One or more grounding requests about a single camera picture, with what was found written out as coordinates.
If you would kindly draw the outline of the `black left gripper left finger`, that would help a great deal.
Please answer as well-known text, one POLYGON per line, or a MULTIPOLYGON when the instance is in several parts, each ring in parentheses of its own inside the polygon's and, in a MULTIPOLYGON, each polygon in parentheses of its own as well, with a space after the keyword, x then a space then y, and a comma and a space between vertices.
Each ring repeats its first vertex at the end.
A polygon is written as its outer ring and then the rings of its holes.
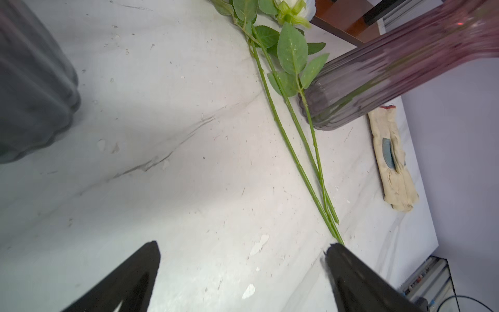
POLYGON ((147 311, 160 261, 157 242, 146 243, 65 311, 147 311))

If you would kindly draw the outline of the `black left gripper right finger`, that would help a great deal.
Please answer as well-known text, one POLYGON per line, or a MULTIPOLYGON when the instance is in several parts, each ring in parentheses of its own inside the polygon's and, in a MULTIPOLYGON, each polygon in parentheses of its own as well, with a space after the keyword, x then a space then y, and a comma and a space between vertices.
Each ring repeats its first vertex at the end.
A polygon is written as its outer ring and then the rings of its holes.
POLYGON ((325 264, 338 311, 420 311, 348 248, 332 244, 325 264))

